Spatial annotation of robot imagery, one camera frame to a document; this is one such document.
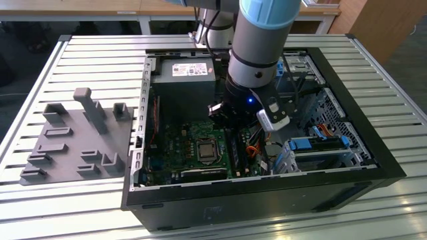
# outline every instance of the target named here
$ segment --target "wire bundle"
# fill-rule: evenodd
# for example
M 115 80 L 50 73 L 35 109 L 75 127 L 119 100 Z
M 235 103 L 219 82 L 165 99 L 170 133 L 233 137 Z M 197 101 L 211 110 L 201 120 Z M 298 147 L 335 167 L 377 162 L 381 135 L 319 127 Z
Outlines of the wire bundle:
M 327 137 L 334 136 L 334 133 L 329 130 L 329 127 L 327 127 L 327 125 L 325 123 L 318 124 L 317 127 L 322 130 L 322 132 L 325 133 L 325 135 Z

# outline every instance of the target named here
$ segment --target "slotted metal surface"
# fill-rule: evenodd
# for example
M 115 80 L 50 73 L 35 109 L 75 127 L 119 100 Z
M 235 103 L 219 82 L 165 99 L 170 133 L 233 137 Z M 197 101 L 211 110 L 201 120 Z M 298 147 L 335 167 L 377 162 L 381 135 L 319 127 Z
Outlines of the slotted metal surface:
M 103 107 L 126 102 L 129 107 L 137 108 L 145 50 L 194 47 L 185 35 L 75 36 L 70 42 L 57 45 L 0 145 L 0 239 L 426 237 L 426 115 L 357 40 L 343 35 L 291 35 L 286 46 L 321 48 L 407 178 L 374 190 L 335 211 L 155 233 L 145 229 L 131 212 L 121 211 L 123 178 L 21 186 L 21 172 L 46 122 L 41 113 L 47 103 L 62 102 L 67 109 L 79 109 L 82 106 L 73 101 L 73 92 L 78 87 L 91 87 L 93 96 Z

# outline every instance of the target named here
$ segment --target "white sticker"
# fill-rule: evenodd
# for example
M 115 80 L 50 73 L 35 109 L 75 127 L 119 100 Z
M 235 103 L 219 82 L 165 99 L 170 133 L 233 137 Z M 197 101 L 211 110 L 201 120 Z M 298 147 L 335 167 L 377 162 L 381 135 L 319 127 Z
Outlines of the white sticker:
M 182 63 L 173 65 L 173 76 L 202 76 L 209 75 L 209 67 L 206 63 Z
M 267 171 L 269 166 L 265 161 L 261 161 L 261 167 Z
M 137 11 L 118 11 L 118 14 L 137 14 Z

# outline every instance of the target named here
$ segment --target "cpu socket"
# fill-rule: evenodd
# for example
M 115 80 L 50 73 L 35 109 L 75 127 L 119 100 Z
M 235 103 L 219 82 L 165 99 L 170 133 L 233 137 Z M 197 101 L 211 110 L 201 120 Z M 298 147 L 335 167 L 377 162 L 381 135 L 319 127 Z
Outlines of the cpu socket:
M 215 138 L 202 138 L 197 141 L 198 161 L 211 165 L 218 159 L 218 146 Z

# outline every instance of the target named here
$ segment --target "red cable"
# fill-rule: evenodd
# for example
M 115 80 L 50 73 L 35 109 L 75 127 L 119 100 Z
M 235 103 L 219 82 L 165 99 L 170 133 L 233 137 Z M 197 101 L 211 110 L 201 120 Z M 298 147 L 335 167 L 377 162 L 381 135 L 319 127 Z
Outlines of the red cable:
M 149 146 L 153 145 L 154 140 L 155 140 L 155 136 L 157 136 L 157 133 L 158 133 L 157 108 L 158 108 L 158 104 L 157 104 L 157 97 L 155 97 L 154 98 L 154 133 L 153 133 L 153 137 L 151 137 Z

